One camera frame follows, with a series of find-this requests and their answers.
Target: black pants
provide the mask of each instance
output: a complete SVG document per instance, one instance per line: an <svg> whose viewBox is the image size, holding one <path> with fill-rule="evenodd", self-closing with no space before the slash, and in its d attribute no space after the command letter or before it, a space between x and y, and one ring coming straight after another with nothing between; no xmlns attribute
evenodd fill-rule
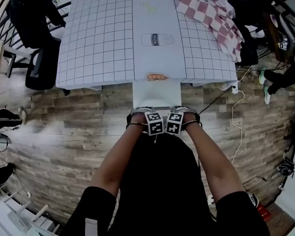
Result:
<svg viewBox="0 0 295 236"><path fill-rule="evenodd" d="M18 115L15 115L7 109L0 110L0 129L3 127L15 127L21 124L22 120Z"/></svg>
<svg viewBox="0 0 295 236"><path fill-rule="evenodd" d="M292 64L284 74L266 70L265 78L273 83L267 92L269 94L275 94L280 88L287 88L295 84L295 64Z"/></svg>
<svg viewBox="0 0 295 236"><path fill-rule="evenodd" d="M14 166L12 163L8 163L7 166L0 168L0 184L5 183L12 175Z"/></svg>

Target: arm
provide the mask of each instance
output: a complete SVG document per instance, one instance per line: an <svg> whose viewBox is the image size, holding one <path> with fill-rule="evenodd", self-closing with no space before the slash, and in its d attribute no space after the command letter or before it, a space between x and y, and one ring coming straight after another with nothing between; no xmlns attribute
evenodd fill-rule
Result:
<svg viewBox="0 0 295 236"><path fill-rule="evenodd" d="M132 117L131 122L146 123L145 115L136 114ZM126 129L97 169L90 186L102 188L115 197L117 196L122 175L143 128L143 125L130 125Z"/></svg>
<svg viewBox="0 0 295 236"><path fill-rule="evenodd" d="M183 118L184 122L195 120L191 113ZM210 136L197 123L188 125L186 131L197 149L215 203L230 193L244 191L235 168Z"/></svg>

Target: grid pattern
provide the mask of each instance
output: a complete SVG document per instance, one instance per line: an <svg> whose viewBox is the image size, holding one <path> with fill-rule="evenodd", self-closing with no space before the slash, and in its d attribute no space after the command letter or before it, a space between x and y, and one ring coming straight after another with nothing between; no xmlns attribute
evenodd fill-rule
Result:
<svg viewBox="0 0 295 236"><path fill-rule="evenodd" d="M179 0L174 0L176 7ZM187 79L237 80L235 63L201 22L177 12Z"/></svg>
<svg viewBox="0 0 295 236"><path fill-rule="evenodd" d="M134 80L132 0L72 0L56 86Z"/></svg>

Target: pink checkered towel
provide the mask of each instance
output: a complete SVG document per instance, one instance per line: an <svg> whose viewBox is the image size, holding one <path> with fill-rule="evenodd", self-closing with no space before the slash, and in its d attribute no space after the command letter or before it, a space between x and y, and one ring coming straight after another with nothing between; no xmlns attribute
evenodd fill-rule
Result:
<svg viewBox="0 0 295 236"><path fill-rule="evenodd" d="M180 0L177 11L203 23L213 32L223 53L230 55L234 62L241 62L241 42L245 42L229 10L219 0Z"/></svg>

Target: printed bottle image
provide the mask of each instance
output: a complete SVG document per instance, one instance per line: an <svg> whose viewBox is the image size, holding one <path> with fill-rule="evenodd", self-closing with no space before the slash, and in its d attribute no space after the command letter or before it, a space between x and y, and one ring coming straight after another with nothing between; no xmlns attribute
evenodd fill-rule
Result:
<svg viewBox="0 0 295 236"><path fill-rule="evenodd" d="M174 36L164 33L145 33L141 37L143 46L162 46L174 43Z"/></svg>

